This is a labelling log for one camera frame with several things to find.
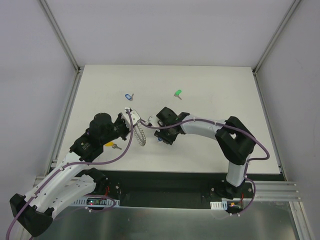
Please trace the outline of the metal disc keyring holder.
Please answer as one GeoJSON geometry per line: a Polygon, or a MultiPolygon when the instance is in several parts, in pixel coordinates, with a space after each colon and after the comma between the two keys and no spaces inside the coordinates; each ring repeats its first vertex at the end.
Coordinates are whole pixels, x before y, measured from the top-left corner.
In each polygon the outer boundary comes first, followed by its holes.
{"type": "Polygon", "coordinates": [[[147,138],[146,138],[145,132],[143,131],[140,125],[137,124],[133,128],[133,134],[135,136],[135,139],[139,143],[139,145],[144,147],[147,143],[147,138]]]}

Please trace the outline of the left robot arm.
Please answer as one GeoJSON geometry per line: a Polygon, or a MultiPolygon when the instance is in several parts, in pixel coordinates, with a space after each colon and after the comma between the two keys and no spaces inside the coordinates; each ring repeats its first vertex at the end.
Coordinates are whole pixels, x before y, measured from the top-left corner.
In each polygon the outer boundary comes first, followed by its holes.
{"type": "Polygon", "coordinates": [[[109,197],[109,180],[96,169],[102,163],[95,159],[109,142],[121,138],[131,143],[140,120],[139,114],[130,108],[119,113],[115,121],[107,113],[96,114],[59,165],[32,190],[11,197],[9,203],[14,219],[5,238],[10,239],[15,223],[32,237],[40,236],[65,208],[83,196],[111,201],[111,206],[115,207],[116,201],[109,197]]]}

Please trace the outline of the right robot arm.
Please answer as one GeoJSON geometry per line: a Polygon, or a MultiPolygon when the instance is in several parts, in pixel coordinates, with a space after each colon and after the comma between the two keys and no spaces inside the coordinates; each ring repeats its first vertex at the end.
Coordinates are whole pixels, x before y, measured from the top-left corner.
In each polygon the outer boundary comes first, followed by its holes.
{"type": "Polygon", "coordinates": [[[164,107],[158,114],[148,118],[152,127],[160,127],[154,135],[167,145],[172,145],[181,135],[197,135],[218,142],[218,145],[228,160],[228,171],[222,186],[215,187],[220,197],[233,199],[243,191],[245,182],[246,161],[254,150],[256,143],[243,132],[250,131],[235,116],[222,121],[222,126],[211,120],[194,120],[196,116],[187,112],[177,115],[173,110],[164,107]]]}

